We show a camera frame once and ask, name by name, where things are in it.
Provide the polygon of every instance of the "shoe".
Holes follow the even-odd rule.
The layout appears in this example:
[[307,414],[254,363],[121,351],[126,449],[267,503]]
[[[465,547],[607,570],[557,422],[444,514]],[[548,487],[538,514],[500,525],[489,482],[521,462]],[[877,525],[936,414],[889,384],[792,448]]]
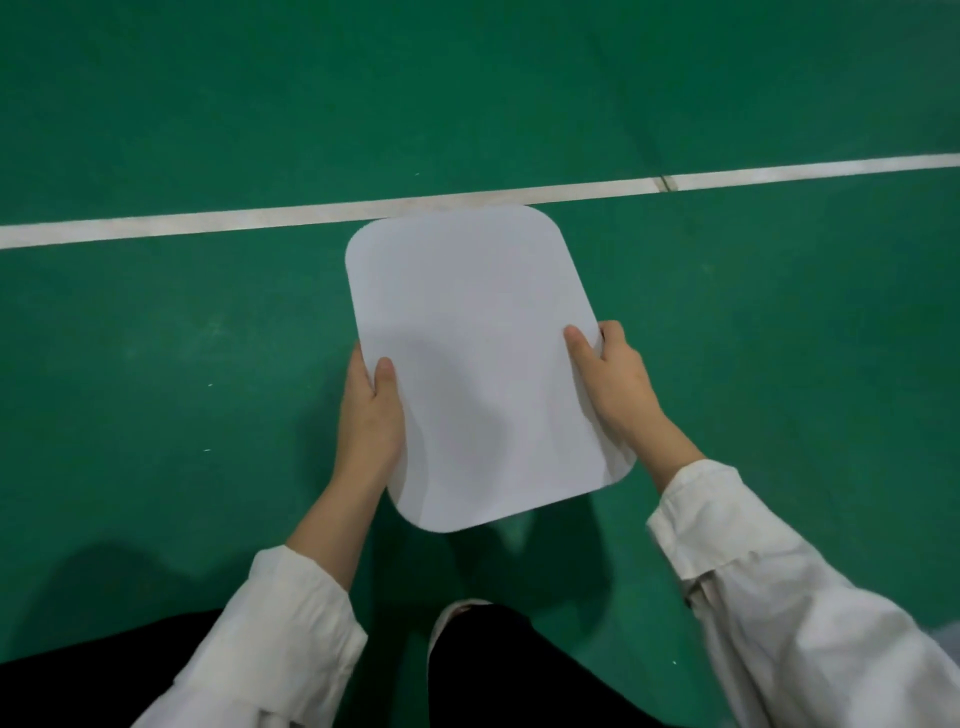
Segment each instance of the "shoe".
[[457,615],[463,614],[470,607],[482,607],[486,604],[492,604],[492,602],[489,602],[486,599],[461,599],[460,601],[455,601],[448,605],[442,612],[440,612],[440,616],[437,617],[437,621],[435,621],[433,624],[433,629],[430,630],[430,645],[428,645],[426,648],[427,664],[430,662],[430,653],[433,652],[433,645],[437,643],[440,633],[444,631],[448,624],[450,624],[450,620]]

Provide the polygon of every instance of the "shirt cuff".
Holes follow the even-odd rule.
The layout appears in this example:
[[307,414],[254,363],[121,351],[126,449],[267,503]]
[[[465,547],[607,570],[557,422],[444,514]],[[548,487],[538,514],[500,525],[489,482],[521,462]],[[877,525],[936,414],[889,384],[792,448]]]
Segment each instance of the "shirt cuff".
[[278,546],[256,555],[176,682],[329,725],[366,643],[347,592],[316,562]]
[[748,554],[804,540],[740,479],[736,468],[699,460],[670,481],[647,528],[684,582]]

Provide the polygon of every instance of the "rounded-corner paper sheet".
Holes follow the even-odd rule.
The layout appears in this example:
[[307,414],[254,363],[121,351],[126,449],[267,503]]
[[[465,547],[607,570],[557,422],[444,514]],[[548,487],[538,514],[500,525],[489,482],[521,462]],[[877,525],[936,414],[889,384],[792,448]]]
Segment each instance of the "rounded-corner paper sheet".
[[599,424],[563,328],[602,341],[564,237],[523,206],[369,223],[347,246],[364,361],[396,366],[407,446],[390,496],[456,531],[616,482],[633,454]]

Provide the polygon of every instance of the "white shirt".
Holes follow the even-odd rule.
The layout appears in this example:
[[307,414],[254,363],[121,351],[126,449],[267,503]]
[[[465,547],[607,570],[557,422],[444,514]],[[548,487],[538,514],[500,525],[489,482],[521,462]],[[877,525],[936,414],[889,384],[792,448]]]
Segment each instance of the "white shirt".
[[[741,728],[960,726],[960,667],[896,604],[834,570],[735,469],[683,468],[647,525]],[[135,728],[329,726],[366,642],[329,574],[286,546],[261,551]]]

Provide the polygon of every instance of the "leg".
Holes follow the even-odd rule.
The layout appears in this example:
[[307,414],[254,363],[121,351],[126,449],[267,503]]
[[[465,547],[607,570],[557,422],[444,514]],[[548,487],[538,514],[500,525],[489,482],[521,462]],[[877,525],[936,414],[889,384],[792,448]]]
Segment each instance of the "leg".
[[662,726],[500,605],[458,614],[428,665],[430,725]]
[[219,616],[218,609],[170,617],[0,665],[7,718],[12,712],[18,725],[129,728],[173,685]]

